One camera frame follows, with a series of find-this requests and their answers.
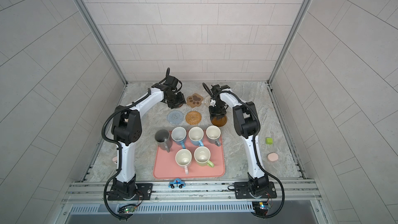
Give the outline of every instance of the metal corner post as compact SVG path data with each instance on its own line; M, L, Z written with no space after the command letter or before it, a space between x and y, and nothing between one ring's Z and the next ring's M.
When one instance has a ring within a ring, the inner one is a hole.
M82 17L86 21L88 27L90 28L91 32L93 33L95 39L97 40L97 42L98 42L100 48L102 49L102 51L104 52L105 56L111 62L112 67L116 70L116 72L119 75L120 79L122 80L123 84L126 85L127 84L126 78L124 77L122 71L120 70L119 66L117 65L115 58L113 57L104 38L102 37L100 31L98 30L97 25L95 24L93 18L91 17L90 13L88 12L87 7L84 4L83 0L73 0L73 2L76 4L77 9L82 14Z
M287 39L285 43L283 44L282 51L278 57L278 60L276 61L275 67L272 70L271 76L268 80L268 84L272 85L272 82L275 80L276 73L278 72L279 68L281 67L282 61L285 58L287 51L289 50L289 47L293 41L293 38L295 37L297 31L299 30L299 27L301 25L302 20L304 19L305 13L307 12L308 8L310 7L312 0L303 0L301 7L297 13L296 19L290 29L290 32L287 36Z

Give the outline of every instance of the green mug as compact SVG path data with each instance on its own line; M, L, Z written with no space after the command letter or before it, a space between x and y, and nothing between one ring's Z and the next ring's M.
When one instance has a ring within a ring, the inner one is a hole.
M207 147L201 146L196 148L193 157L200 166L214 167L214 164L210 161L210 150Z

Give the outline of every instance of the brown paw print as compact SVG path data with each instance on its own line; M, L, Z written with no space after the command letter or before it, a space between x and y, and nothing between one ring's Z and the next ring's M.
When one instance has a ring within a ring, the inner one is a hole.
M202 104L203 97L198 95L197 93L192 94L191 96L187 97L187 104L189 106L198 107Z

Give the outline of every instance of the green mug handle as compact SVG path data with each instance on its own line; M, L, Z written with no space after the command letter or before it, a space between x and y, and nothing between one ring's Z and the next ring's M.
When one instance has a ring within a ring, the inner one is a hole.
M207 161L207 165L210 166L210 167L212 167L212 168L214 167L214 164L213 164L210 160Z

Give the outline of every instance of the mug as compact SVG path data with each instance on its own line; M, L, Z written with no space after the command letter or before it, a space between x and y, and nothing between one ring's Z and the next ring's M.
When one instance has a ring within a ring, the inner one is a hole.
M210 161L210 150L207 147L201 146L196 148L193 153L193 157L195 157L195 161L200 166L210 166L214 167L214 164Z
M176 154L177 164L185 169L185 174L188 175L188 166L191 165L192 153L187 149L181 149Z
M189 139L194 146L204 146L203 145L203 136L204 132L200 127L193 127L188 132Z
M216 144L216 146L221 146L221 143L220 143L221 130L220 130L220 128L218 128L216 126L207 127L206 136L211 144Z
M187 131L183 127L176 127L172 131L172 139L179 146L182 146L185 149L185 141L187 140Z
M170 133L168 130L161 129L156 132L155 140L158 146L167 152L170 152L170 148L173 145L173 141L170 139Z

